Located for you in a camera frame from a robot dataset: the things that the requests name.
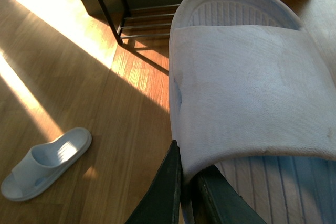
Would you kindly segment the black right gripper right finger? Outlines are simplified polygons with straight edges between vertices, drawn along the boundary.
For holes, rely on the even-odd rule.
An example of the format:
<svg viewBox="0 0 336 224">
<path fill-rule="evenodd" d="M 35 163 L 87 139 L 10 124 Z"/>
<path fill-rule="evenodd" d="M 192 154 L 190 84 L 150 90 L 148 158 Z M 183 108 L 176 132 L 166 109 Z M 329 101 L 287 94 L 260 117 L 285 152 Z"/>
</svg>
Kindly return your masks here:
<svg viewBox="0 0 336 224">
<path fill-rule="evenodd" d="M 191 203 L 195 223 L 265 223 L 215 165 L 192 179 Z"/>
</svg>

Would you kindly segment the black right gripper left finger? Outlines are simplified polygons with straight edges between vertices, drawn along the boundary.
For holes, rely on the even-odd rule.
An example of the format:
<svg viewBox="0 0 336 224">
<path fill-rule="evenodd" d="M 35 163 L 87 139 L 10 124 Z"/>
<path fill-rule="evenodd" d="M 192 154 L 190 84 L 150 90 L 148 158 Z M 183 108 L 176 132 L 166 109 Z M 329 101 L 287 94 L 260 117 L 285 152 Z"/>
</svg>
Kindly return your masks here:
<svg viewBox="0 0 336 224">
<path fill-rule="evenodd" d="M 179 223 L 182 166 L 173 140 L 152 184 L 126 223 Z"/>
</svg>

